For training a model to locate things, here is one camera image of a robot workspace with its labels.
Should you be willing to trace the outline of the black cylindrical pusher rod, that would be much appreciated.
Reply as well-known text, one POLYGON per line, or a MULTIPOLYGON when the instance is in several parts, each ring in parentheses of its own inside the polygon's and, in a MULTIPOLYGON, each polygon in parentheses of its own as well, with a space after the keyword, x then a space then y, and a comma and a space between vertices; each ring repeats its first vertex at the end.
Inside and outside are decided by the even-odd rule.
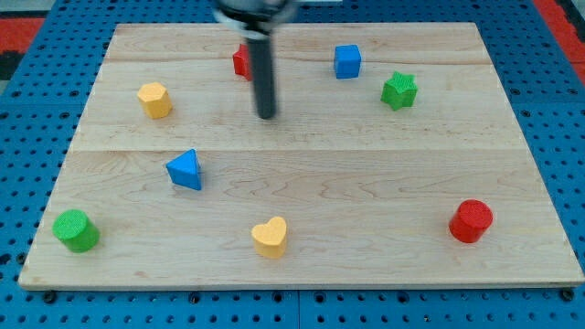
POLYGON ((247 46, 256 112, 261 119, 269 120, 277 111, 271 39, 249 38, 247 46))

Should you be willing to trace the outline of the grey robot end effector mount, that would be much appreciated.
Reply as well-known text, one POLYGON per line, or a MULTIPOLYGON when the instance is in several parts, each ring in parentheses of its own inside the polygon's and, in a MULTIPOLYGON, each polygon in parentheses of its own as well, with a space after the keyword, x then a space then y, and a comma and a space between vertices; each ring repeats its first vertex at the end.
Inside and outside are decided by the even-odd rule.
POLYGON ((213 16, 245 38, 267 38, 296 15, 295 0, 216 0, 213 16))

